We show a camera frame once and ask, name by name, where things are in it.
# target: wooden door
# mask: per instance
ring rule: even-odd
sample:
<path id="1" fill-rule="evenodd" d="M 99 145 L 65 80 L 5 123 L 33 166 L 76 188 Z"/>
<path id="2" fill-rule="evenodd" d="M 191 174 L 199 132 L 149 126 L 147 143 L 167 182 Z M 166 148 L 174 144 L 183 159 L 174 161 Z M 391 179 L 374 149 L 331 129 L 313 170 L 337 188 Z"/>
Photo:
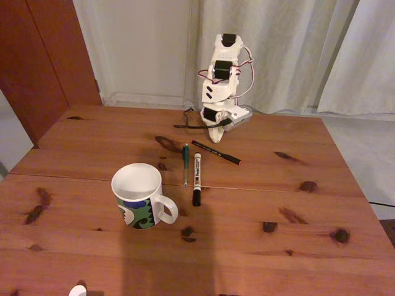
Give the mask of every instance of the wooden door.
<path id="1" fill-rule="evenodd" d="M 101 105 L 72 0 L 0 1 L 0 89 L 32 142 L 74 104 Z"/>

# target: mug handle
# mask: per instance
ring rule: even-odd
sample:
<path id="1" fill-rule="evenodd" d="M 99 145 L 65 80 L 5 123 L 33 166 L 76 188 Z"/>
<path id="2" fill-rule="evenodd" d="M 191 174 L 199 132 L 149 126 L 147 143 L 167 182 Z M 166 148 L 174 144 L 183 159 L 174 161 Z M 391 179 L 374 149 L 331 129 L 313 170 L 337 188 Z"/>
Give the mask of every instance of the mug handle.
<path id="1" fill-rule="evenodd" d="M 165 223 L 173 224 L 178 217 L 178 208 L 177 208 L 175 202 L 172 201 L 171 199 L 169 199 L 168 197 L 162 196 L 162 195 L 157 195 L 156 201 L 160 202 L 165 207 L 167 207 L 169 209 L 170 213 L 172 214 L 170 216 L 170 215 L 166 214 L 164 211 L 162 211 L 158 214 L 159 219 L 161 219 Z"/>

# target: white robotic arm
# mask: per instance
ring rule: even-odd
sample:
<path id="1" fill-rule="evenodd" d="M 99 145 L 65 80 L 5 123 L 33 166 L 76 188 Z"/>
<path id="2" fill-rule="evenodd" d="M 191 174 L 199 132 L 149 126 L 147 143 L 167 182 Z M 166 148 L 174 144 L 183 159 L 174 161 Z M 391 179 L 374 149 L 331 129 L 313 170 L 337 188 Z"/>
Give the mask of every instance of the white robotic arm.
<path id="1" fill-rule="evenodd" d="M 209 128 L 210 138 L 214 143 L 221 140 L 224 131 L 231 130 L 252 116 L 250 110 L 238 106 L 237 97 L 240 96 L 236 96 L 238 75 L 241 73 L 239 67 L 242 66 L 238 66 L 238 56 L 243 47 L 248 51 L 250 59 L 242 65 L 251 64 L 251 52 L 243 45 L 239 36 L 218 34 L 208 74 L 202 76 L 202 71 L 199 72 L 199 76 L 205 78 L 202 87 L 201 117 L 207 126 L 216 126 Z"/>

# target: mug pattern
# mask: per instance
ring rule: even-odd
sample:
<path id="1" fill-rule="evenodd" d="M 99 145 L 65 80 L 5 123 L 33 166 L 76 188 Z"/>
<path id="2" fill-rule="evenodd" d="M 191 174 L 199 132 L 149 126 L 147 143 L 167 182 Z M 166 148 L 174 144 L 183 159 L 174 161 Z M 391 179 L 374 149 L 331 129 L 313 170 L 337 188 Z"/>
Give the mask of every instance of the mug pattern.
<path id="1" fill-rule="evenodd" d="M 123 219 L 128 226 L 135 229 L 147 229 L 155 225 L 150 199 L 140 202 L 126 202 L 117 198 L 117 202 Z"/>

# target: table surface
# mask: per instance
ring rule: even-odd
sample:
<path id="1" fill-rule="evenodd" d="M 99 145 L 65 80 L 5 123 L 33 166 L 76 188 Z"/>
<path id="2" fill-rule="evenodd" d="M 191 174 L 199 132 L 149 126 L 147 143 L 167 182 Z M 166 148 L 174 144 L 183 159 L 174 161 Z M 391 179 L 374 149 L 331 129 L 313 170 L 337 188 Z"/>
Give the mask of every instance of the table surface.
<path id="1" fill-rule="evenodd" d="M 393 295 L 395 250 L 321 119 L 254 115 L 218 144 L 182 123 L 174 110 L 68 110 L 0 184 L 0 295 L 68 295 L 79 280 L 106 296 Z M 201 207 L 182 186 L 192 139 L 242 160 L 190 146 Z M 174 224 L 124 224 L 110 180 L 135 162 L 160 170 Z"/>

